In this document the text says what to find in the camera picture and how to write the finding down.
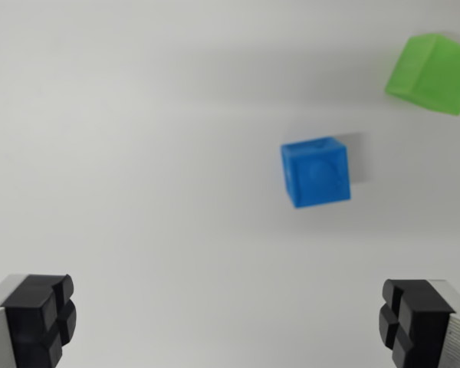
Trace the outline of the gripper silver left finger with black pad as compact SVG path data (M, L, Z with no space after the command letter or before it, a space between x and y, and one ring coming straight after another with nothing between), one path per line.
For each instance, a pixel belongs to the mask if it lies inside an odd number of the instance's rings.
M10 274L0 283L0 368L56 367L73 338L72 277Z

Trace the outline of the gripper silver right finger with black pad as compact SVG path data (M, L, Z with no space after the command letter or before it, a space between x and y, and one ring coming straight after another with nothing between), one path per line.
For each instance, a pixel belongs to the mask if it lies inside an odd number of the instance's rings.
M379 334L402 368L460 367L460 293L445 280L388 279Z

